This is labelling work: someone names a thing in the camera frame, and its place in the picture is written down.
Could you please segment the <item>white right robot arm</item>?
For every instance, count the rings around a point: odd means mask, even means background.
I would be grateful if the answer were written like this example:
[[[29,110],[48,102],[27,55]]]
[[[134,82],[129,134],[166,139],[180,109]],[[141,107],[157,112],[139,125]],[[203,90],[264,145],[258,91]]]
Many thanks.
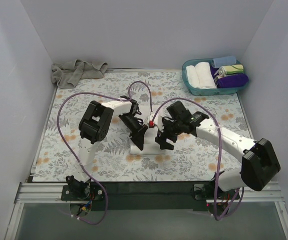
[[[240,163],[239,169],[218,170],[211,179],[211,195],[223,198],[230,190],[248,187],[261,191],[281,170],[272,143],[261,138],[254,140],[243,137],[224,127],[210,113],[191,113],[178,100],[167,107],[169,117],[159,116],[156,111],[149,120],[149,127],[157,127],[155,142],[162,150],[173,150],[178,136],[182,133],[206,140],[219,147],[219,155],[226,151]]]

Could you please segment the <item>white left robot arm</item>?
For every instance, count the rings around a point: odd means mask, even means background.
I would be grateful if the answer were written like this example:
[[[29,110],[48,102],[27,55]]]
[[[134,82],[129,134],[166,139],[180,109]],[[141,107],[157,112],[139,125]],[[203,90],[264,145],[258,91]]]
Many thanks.
[[[89,103],[79,123],[81,147],[78,153],[78,166],[72,175],[66,177],[69,191],[77,199],[85,200],[90,194],[87,183],[90,177],[85,170],[90,167],[99,143],[106,137],[114,117],[118,117],[130,130],[132,143],[140,150],[144,148],[144,135],[148,126],[142,119],[135,117],[140,114],[138,103],[127,96],[104,103],[97,101]]]

